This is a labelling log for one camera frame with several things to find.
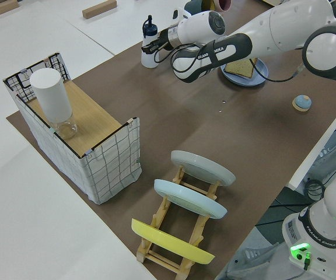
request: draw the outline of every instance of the slice of bread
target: slice of bread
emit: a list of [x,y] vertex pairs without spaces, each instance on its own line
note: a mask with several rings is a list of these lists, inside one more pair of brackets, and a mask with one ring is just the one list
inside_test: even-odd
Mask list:
[[[256,64],[257,58],[253,58],[252,61],[254,64]],[[249,60],[244,59],[226,64],[224,71],[229,74],[236,74],[246,78],[252,78],[254,67]]]

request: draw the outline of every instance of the water bottle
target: water bottle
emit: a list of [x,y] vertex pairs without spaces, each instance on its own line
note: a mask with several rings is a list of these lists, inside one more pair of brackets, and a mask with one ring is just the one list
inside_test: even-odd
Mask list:
[[[142,41],[142,46],[145,46],[152,42],[153,40],[156,40],[158,37],[158,27],[152,23],[152,16],[149,15],[148,19],[143,23],[142,25],[142,32],[143,32],[143,41]],[[144,67],[147,68],[155,68],[157,67],[158,63],[154,61],[154,56],[155,60],[159,61],[159,53],[154,53],[154,54],[145,54],[142,52],[141,55],[141,63]]]

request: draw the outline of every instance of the white cylinder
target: white cylinder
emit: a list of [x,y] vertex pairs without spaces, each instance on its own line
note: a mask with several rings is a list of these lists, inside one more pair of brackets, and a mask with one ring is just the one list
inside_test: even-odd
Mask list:
[[57,70],[39,69],[32,73],[29,81],[49,122],[62,123],[71,117],[72,107]]
[[[149,43],[151,43],[153,40],[156,40],[158,37],[158,34],[154,35],[154,36],[146,36],[143,38],[142,41],[142,46],[145,46]],[[147,68],[155,68],[158,66],[158,63],[156,63],[154,61],[154,55],[155,54],[145,54],[144,52],[142,52],[141,55],[141,63],[144,67]],[[156,60],[159,61],[159,53],[156,54],[155,56]]]

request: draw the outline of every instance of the light blue plate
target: light blue plate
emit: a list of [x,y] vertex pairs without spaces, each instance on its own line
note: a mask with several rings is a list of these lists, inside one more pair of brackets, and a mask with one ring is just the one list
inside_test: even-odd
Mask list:
[[228,212],[224,206],[209,197],[176,183],[156,179],[154,189],[170,202],[202,216],[209,215],[212,219],[221,219]]
[[[233,75],[233,74],[229,74],[227,72],[224,71],[226,64],[221,65],[221,71],[224,74],[225,78],[228,79],[229,81],[231,81],[232,83],[235,83],[236,85],[239,86],[257,86],[260,85],[261,83],[265,82],[265,79],[260,76],[256,70],[254,69],[254,72],[252,74],[251,78],[246,78],[246,77],[242,77],[239,75]],[[267,66],[262,62],[261,59],[258,59],[256,61],[256,68],[265,76],[268,77],[269,72],[268,72],[268,68]]]

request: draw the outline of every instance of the clear glass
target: clear glass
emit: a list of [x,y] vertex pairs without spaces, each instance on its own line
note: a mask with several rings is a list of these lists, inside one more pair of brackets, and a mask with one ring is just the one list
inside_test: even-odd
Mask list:
[[77,133],[77,124],[73,115],[63,122],[52,122],[50,125],[62,139],[72,138]]

